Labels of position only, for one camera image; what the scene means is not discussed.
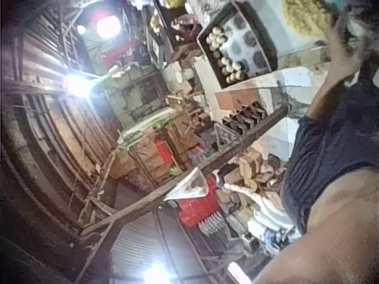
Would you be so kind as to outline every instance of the tray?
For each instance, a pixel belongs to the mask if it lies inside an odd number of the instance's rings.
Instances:
[[[246,79],[271,73],[277,68],[276,49],[268,37],[254,9],[247,3],[227,3],[204,28],[197,41],[216,75],[222,88],[234,85],[228,84],[226,76],[222,74],[222,67],[218,67],[217,60],[210,51],[206,38],[212,29],[218,26],[224,30],[228,40],[219,48],[222,57],[232,62],[239,62],[247,75]]]

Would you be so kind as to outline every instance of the baked goods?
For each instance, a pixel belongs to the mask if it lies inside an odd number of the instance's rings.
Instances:
[[[330,14],[319,0],[282,0],[287,23],[305,36],[323,34],[331,24]]]

